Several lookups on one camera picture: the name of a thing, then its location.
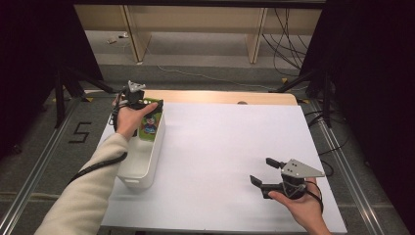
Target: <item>green package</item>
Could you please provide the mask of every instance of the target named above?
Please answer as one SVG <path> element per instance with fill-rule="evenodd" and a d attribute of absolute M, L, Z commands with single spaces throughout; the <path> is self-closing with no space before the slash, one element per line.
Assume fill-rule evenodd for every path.
<path fill-rule="evenodd" d="M 160 100 L 145 98 L 143 100 L 146 104 L 159 102 Z M 155 141 L 157 130 L 159 128 L 160 119 L 162 114 L 162 107 L 157 107 L 153 112 L 145 115 L 141 120 L 141 124 L 138 131 L 138 137 L 146 141 Z"/>

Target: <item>wooden edge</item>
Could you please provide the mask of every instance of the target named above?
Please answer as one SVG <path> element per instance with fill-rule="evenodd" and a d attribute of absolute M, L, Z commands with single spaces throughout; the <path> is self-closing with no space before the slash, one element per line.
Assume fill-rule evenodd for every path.
<path fill-rule="evenodd" d="M 163 99 L 165 102 L 172 103 L 238 104 L 240 102 L 245 102 L 252 105 L 297 105 L 297 100 L 294 95 L 281 93 L 146 90 L 145 96 L 149 98 Z"/>

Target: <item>person's left hand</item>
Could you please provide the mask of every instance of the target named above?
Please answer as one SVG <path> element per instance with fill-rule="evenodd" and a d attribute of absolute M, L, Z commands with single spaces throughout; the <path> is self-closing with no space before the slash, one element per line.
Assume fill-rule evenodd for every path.
<path fill-rule="evenodd" d="M 306 178 L 306 181 L 314 183 L 307 183 L 307 190 L 314 195 L 320 196 L 320 191 L 316 186 L 316 179 Z M 286 206 L 296 222 L 304 227 L 309 234 L 331 234 L 324 222 L 320 204 L 315 198 L 304 194 L 301 198 L 292 200 L 276 191 L 269 192 L 268 196 Z"/>
<path fill-rule="evenodd" d="M 129 141 L 134 134 L 134 131 L 138 128 L 143 117 L 153 111 L 157 107 L 158 103 L 152 103 L 141 110 L 133 110 L 128 107 L 119 109 L 117 118 L 117 130 L 119 133 Z"/>

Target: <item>white container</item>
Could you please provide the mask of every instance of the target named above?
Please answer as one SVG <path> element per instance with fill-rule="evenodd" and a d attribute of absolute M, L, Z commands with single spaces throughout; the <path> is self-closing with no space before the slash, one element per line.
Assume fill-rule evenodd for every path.
<path fill-rule="evenodd" d="M 131 138 L 127 158 L 122 161 L 117 175 L 127 187 L 148 188 L 153 184 L 164 133 L 164 115 L 161 115 L 154 142 L 141 140 L 138 135 Z"/>

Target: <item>aluminum rail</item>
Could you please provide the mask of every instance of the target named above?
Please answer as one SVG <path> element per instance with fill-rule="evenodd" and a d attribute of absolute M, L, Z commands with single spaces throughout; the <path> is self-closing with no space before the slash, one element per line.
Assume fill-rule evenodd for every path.
<path fill-rule="evenodd" d="M 311 102 L 311 106 L 314 111 L 320 110 L 317 109 L 319 105 L 315 101 Z M 331 128 L 328 128 L 324 121 L 319 122 L 319 125 L 330 148 L 334 149 L 340 146 L 339 141 L 337 140 L 333 130 Z M 333 151 L 333 156 L 335 157 L 336 163 L 338 164 L 342 176 L 345 179 L 347 188 L 350 191 L 350 194 L 354 199 L 354 202 L 356 203 L 356 206 L 359 209 L 360 214 L 362 215 L 363 221 L 366 224 L 369 233 L 373 235 L 385 234 L 379 222 L 379 219 L 375 214 L 375 211 L 370 205 L 368 198 L 364 194 L 359 184 L 359 181 L 353 173 L 353 170 L 351 169 L 351 166 L 348 163 L 347 158 L 343 153 L 342 149 L 340 148 L 338 150 Z"/>
<path fill-rule="evenodd" d="M 3 216 L 0 223 L 0 234 L 9 235 L 12 233 L 30 198 L 31 193 L 36 188 L 37 183 L 39 182 L 43 172 L 45 171 L 46 166 L 52 158 L 63 133 L 67 129 L 71 115 L 76 110 L 80 101 L 81 98 L 72 98 L 70 100 L 67 108 L 66 118 L 62 122 L 61 126 L 59 128 L 56 128 L 52 133 L 52 136 L 50 137 L 48 143 L 46 144 L 46 147 L 43 149 L 42 154 L 40 155 L 39 159 L 34 165 L 32 171 L 30 172 L 30 175 L 24 183 L 21 191 L 18 193 L 12 205 L 9 207 L 8 211 Z"/>

